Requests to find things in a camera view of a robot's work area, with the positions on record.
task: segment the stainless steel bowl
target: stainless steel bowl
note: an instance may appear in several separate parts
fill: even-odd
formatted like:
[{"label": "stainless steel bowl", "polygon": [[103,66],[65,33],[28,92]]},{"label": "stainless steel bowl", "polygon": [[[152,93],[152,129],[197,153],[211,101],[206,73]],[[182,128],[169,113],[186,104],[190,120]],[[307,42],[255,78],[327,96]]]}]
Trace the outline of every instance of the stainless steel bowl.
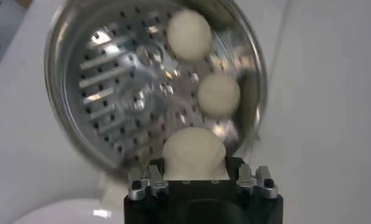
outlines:
[{"label": "stainless steel bowl", "polygon": [[[185,63],[170,50],[166,28],[181,9],[213,29],[211,52]],[[198,83],[234,76],[241,105],[230,119],[204,116]],[[45,76],[52,107],[83,155],[115,175],[160,156],[173,132],[206,127],[228,155],[251,148],[266,103],[266,69],[250,23],[231,0],[70,0],[54,17]]]}]

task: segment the screw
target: screw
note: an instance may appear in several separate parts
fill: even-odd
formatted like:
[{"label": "screw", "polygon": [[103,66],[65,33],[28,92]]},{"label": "screw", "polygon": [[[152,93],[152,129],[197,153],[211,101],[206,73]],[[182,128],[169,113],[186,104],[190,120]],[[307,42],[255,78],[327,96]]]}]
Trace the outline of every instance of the screw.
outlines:
[{"label": "screw", "polygon": [[264,187],[266,188],[274,188],[275,187],[275,181],[270,179],[270,178],[267,178],[264,180]]}]

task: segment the metal bracket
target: metal bracket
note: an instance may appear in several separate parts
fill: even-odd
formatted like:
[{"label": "metal bracket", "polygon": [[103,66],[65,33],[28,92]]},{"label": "metal bracket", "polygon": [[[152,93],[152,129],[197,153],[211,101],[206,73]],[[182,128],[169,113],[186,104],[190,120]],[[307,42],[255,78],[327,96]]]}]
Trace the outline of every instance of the metal bracket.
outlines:
[{"label": "metal bracket", "polygon": [[131,168],[129,172],[129,199],[140,201],[146,197],[146,188],[150,186],[149,179],[141,179],[141,170],[138,167]]},{"label": "metal bracket", "polygon": [[277,198],[278,188],[275,181],[270,177],[270,172],[267,166],[259,166],[256,170],[257,185],[261,189],[263,198]]},{"label": "metal bracket", "polygon": [[243,163],[238,170],[239,178],[236,182],[240,190],[245,190],[253,194],[255,186],[257,186],[257,180],[252,178],[252,171],[248,164]]},{"label": "metal bracket", "polygon": [[263,198],[273,199],[277,198],[277,185],[270,177],[270,172],[267,166],[259,166],[256,170],[256,176],[252,176],[252,171],[248,164],[241,164],[239,170],[239,178],[236,182],[240,191],[247,191],[253,195],[255,189],[260,190],[260,195]]},{"label": "metal bracket", "polygon": [[158,167],[156,165],[149,166],[149,172],[151,194],[154,197],[157,197],[160,193],[168,194],[169,183],[162,178]]}]

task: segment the black bolt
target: black bolt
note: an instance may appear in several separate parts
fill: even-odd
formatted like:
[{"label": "black bolt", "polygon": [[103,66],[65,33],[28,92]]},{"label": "black bolt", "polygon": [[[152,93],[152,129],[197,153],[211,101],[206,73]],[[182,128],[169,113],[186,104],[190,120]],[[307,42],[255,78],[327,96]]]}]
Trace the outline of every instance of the black bolt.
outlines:
[{"label": "black bolt", "polygon": [[142,188],[142,182],[140,180],[135,180],[132,182],[132,189],[139,190]]},{"label": "black bolt", "polygon": [[275,186],[275,181],[270,179],[270,178],[267,178],[264,180],[264,187],[266,188],[273,188]]}]

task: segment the dough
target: dough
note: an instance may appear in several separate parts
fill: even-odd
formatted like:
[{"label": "dough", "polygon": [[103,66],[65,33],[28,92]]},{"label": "dough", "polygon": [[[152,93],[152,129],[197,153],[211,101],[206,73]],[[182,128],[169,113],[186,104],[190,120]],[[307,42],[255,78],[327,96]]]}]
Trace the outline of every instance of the dough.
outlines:
[{"label": "dough", "polygon": [[197,91],[201,110],[211,117],[230,117],[236,111],[240,99],[241,90],[236,80],[222,74],[205,77]]},{"label": "dough", "polygon": [[184,128],[163,147],[165,180],[229,180],[226,149],[221,139],[205,128]]},{"label": "dough", "polygon": [[168,42],[174,54],[183,60],[203,59],[210,51],[210,25],[195,11],[179,11],[169,22]]}]

